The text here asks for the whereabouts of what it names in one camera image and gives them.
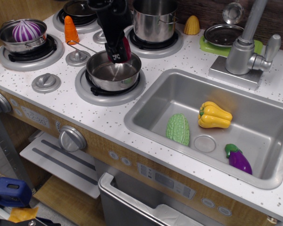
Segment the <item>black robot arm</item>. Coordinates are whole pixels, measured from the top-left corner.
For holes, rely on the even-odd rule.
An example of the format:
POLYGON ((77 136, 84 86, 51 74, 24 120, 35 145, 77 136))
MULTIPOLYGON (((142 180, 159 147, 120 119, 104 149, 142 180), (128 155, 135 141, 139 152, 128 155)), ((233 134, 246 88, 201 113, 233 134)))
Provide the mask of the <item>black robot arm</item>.
POLYGON ((124 29, 133 23, 127 1, 89 0, 87 4, 96 13, 105 35, 109 60, 113 63, 127 62, 131 58, 131 50, 124 29))

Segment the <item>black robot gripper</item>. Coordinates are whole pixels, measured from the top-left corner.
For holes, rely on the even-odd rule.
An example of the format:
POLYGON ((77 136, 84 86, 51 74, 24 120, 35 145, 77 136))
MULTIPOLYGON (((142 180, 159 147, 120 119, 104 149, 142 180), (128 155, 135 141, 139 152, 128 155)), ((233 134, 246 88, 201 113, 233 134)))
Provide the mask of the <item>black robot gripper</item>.
POLYGON ((126 0, 95 0, 94 11, 105 34, 105 49, 112 63, 127 61, 125 44, 119 43, 124 29, 132 25, 131 11, 126 0))

